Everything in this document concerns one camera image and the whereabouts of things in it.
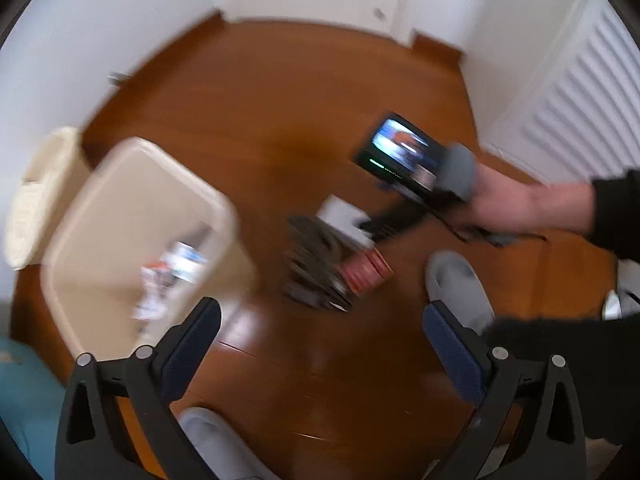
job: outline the baseboard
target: baseboard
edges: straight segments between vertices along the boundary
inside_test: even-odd
[[[436,59],[446,65],[457,67],[464,52],[430,36],[416,33],[412,50],[429,59]]]
[[[536,170],[535,168],[533,168],[532,166],[524,162],[518,156],[505,151],[503,148],[499,148],[492,142],[479,141],[479,145],[480,145],[480,148],[482,148],[486,152],[491,153],[492,155],[495,155],[498,158],[501,158],[508,164],[511,164],[514,168],[517,168],[518,170],[524,173],[527,173],[529,176],[535,178],[537,181],[543,182],[546,184],[549,183],[549,179],[546,176],[544,176],[538,170]]]

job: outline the white slipper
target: white slipper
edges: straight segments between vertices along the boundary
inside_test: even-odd
[[[494,322],[494,310],[471,264],[461,254],[440,251],[425,271],[429,301],[441,300],[462,326],[480,334]]]
[[[628,317],[640,312],[640,265],[632,260],[618,262],[618,284],[620,317]]]
[[[280,480],[217,413],[188,408],[179,415],[178,423],[220,480]]]

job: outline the black clothing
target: black clothing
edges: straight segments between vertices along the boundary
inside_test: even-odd
[[[595,180],[593,186],[596,211],[589,240],[620,259],[640,262],[640,171]],[[521,359],[564,356],[588,437],[620,444],[640,420],[640,314],[604,322],[498,319],[483,337]]]

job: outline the wooden floor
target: wooden floor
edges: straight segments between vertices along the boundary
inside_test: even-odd
[[[578,237],[497,250],[428,221],[382,246],[396,276],[351,313],[283,298],[288,215],[314,213],[331,193],[368,212],[392,199],[350,162],[388,110],[479,151],[457,67],[359,32],[210,20],[144,67],[84,134],[94,165],[122,139],[152,140],[238,208],[260,285],[172,408],[221,413],[285,480],[419,479],[461,429],[469,407],[420,328],[434,251],[463,253],[499,315],[592,316],[614,283],[611,257]],[[14,336],[65,378],[72,362],[37,267],[21,272],[16,298]]]

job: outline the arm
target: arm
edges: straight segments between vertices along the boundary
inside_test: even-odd
[[[640,260],[640,172],[593,183],[521,184],[486,166],[478,168],[472,201],[452,212],[458,227],[525,233],[563,229],[588,236],[619,258]]]

